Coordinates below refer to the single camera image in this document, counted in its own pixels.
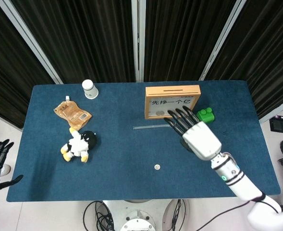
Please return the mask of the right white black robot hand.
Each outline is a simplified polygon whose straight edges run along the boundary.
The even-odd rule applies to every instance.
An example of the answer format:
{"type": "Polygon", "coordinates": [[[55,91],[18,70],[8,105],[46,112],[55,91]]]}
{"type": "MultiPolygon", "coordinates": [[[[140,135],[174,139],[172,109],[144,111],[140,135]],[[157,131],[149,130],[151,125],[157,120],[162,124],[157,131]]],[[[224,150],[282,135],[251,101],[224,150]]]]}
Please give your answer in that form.
{"type": "Polygon", "coordinates": [[[186,149],[199,159],[209,161],[221,153],[222,144],[206,123],[187,106],[168,110],[171,118],[164,117],[171,128],[182,138],[186,149]]]}

